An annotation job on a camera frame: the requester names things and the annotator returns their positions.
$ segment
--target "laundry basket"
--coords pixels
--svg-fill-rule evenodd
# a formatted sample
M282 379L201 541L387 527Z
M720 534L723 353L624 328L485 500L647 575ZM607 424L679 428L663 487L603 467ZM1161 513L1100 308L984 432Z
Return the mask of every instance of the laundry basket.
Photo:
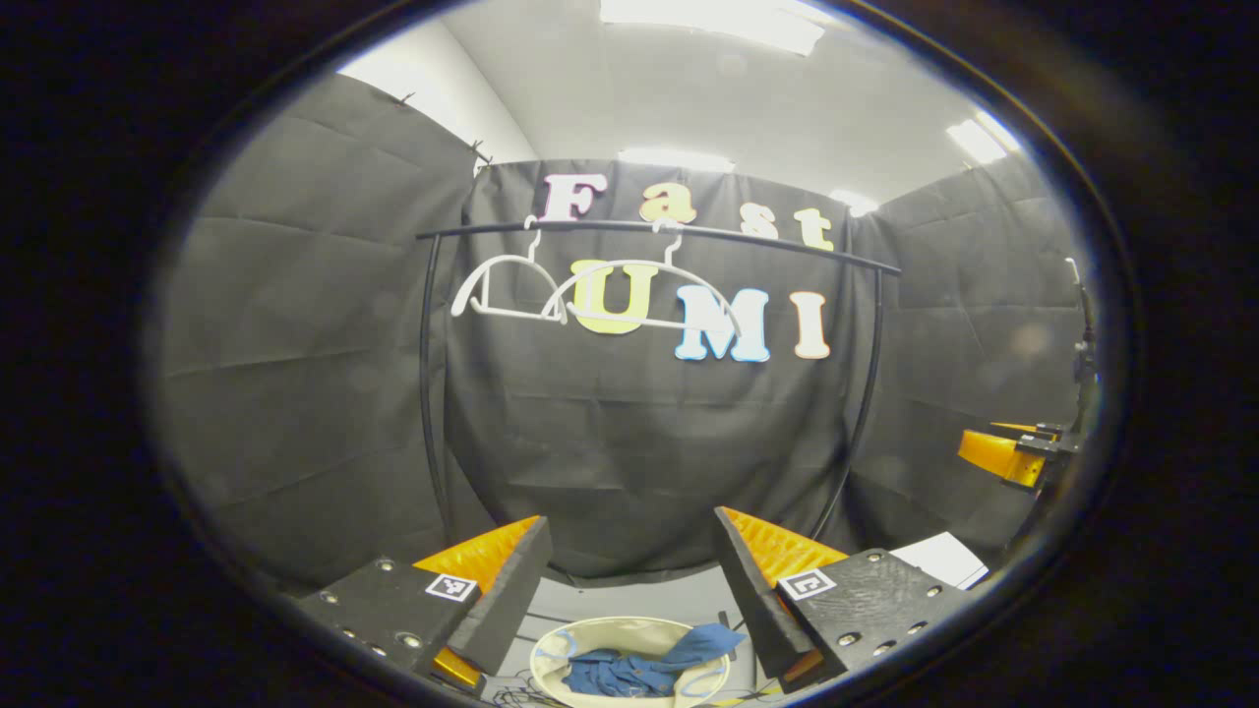
M546 632L534 645L529 670L538 687L573 708L690 708L721 690L730 673L724 655L691 666L677 677L674 695L662 698L613 698L575 693L564 684L572 671L569 658L596 649L619 649L647 656L662 656L692 627L653 617L596 617Z

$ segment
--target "blue towel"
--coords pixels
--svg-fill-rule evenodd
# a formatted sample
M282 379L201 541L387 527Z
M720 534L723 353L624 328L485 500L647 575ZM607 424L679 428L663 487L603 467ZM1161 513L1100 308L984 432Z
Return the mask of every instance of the blue towel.
M677 674L729 654L743 639L744 635L713 624L686 632L658 661L621 654L616 649L596 649L569 659L573 671L564 677L564 683L575 693L593 695L672 695Z

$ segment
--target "clothes hanger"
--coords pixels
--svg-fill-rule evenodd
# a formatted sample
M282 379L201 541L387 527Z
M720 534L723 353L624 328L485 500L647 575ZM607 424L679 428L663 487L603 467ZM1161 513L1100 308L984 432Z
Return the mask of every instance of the clothes hanger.
M529 214L528 217L525 217L525 231L528 231L529 227L536 223L538 223L538 217ZM504 307L494 307L490 305L490 268L492 268L497 263L520 263L522 266L528 266L529 268L541 273L541 276L546 278L546 282L550 283L551 291L553 292L555 291L555 278L550 277L550 273L546 272L546 268L539 266L534 261L534 253L538 251L538 243L540 243L541 239L543 239L543 229L541 227L539 227L536 234L534 236L533 243L529 244L528 257L504 253L502 256L495 256L494 258L490 258L483 263L481 263L480 266L477 266L476 270L472 271L471 275L468 275L468 278L463 281L463 285L460 286L458 292L454 294L454 301L451 304L451 316L458 317L460 315L463 314L465 307L471 305L473 310L481 312L482 315L504 315L507 317L521 317L525 320L546 320L549 323L568 324L568 312L565 312L563 309L560 309L558 312L551 312L551 314L548 314L548 311L543 309L543 314L539 315L534 312L524 312L520 310L506 310ZM472 297L472 290L476 287L477 282L481 283L480 299Z
M735 320L734 311L730 310L730 302L726 301L725 296L721 295L721 292L718 288L713 287L713 285L709 283L706 280L696 276L695 273L692 273L692 272L690 272L687 270L679 268L677 266L674 265L674 252L677 251L679 248L681 248L681 246L682 246L682 232L681 232L682 224L680 224L676 220L670 219L670 218L661 218L661 219L656 219L655 222L652 222L651 231L652 231L652 233L660 233L660 229L663 228L663 227L667 227L667 228L677 231L677 238L674 241L674 243L669 248L665 248L665 262L663 263L661 263L658 261L640 261L640 260L628 258L628 260L621 260L621 261L608 261L606 263L599 263L598 266L592 266L589 268L585 268L584 271L582 271L579 273L574 273L573 277L568 278L559 287L555 288L555 292L553 292L551 296L550 296L550 299L546 301L546 304L543 305L543 311L541 311L540 317L541 319L553 319L554 314L555 314L554 311L558 310L559 312L563 312L565 307L562 307L560 304L563 302L564 292L567 292L570 287L575 286L577 281L579 281L579 280L582 280L584 277L592 276L592 275L594 275L594 273L597 273L597 272L599 272L602 270L606 270L606 268L614 268L617 266L652 266L655 268L660 268L662 271L674 273L676 276L681 276L681 277L684 277L684 278L686 278L686 280L689 280L689 281L691 281L691 282L694 282L696 285L700 285L700 286L705 287L709 292L711 292L714 295L714 297L716 297L718 302L721 305L721 311L725 312L726 317L729 319L730 325L734 329L735 336L743 336L743 331L740 331L740 329L739 329L739 323ZM672 321L669 321L669 320L655 320L655 319L650 319L650 317L630 317L630 316L626 316L626 315L613 315L611 312L608 312L608 314L590 312L589 311L589 306L590 306L589 302L583 302L583 306L584 306L584 309L583 307L578 307L575 302L568 302L567 304L568 311L572 312L574 316L578 316L578 317L589 317L592 320L612 320L612 321L617 321L617 323L635 323L635 324L640 324L640 325L648 325L648 326L657 326L657 328L671 328L671 329L705 329L705 328L703 328L700 325L687 325L686 323L672 323ZM715 331L724 333L724 331L729 331L729 330L724 330L723 329L723 330L715 330Z

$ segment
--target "letter m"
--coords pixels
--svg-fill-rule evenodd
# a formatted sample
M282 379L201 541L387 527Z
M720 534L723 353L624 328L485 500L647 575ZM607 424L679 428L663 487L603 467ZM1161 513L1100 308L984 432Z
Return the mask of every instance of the letter m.
M725 357L725 350L734 339L734 325L730 316L721 311L716 297L699 285L679 287L677 297L685 307L687 329L682 330L682 343L674 349L674 354L679 359L697 362L708 357L711 346L714 358ZM730 310L743 333L730 349L730 358L735 362L769 359L769 350L765 349L765 302L769 302L769 295L752 287L740 290L730 301ZM705 338L709 346L704 346Z

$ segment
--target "foam letter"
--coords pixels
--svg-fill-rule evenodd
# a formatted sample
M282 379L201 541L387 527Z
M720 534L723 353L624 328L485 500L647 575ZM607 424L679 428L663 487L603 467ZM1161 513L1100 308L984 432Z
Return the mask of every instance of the foam letter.
M603 175L546 175L544 181L550 186L546 193L546 212L539 220L575 222L573 207L578 214L590 210L594 193L608 188L608 178Z
M792 292L789 299L799 315L796 355L801 359L826 359L831 355L831 348L822 339L822 305L826 304L826 297L818 292Z
M699 214L691 208L691 190L686 186L662 181L642 190L646 202L638 208L638 215L646 222L656 219L674 219L680 224L689 224Z
M598 266L599 263L607 263L607 261L574 261L570 270L573 271L573 275L577 275L587 268ZM622 270L627 276L630 276L630 304L626 305L624 311L609 312L608 309L603 306L604 286L607 285L608 275L612 273L613 268L596 271L593 275L577 281L577 285L573 286L573 305L577 305L578 310L590 314L646 317L647 306L651 305L651 278L660 272L660 268L655 268L652 266L630 265L622 266ZM626 334L642 326L638 323L597 320L594 317L578 317L577 321L582 323L582 326L585 329L599 334Z
M823 219L817 209L801 209L792 215L799 222L799 236L805 239L805 246L835 251L835 244L826 241L826 229L831 228L831 219Z
M778 228L773 224L774 213L769 207L748 202L739 207L739 215L743 217L743 223L739 224L743 233L760 238L778 238Z
M699 285L679 287L677 297L686 310L686 324L701 329L682 330L682 343L674 349L674 355L692 362L704 359L708 357L708 346L704 346L706 336L714 357L718 359L725 357L725 350L734 338L734 325L730 323L730 315L721 311L716 297ZM769 359L769 350L765 349L765 302L769 302L769 295L752 287L740 290L730 301L730 311L739 323L739 330L743 331L734 349L730 349L730 358L735 362Z

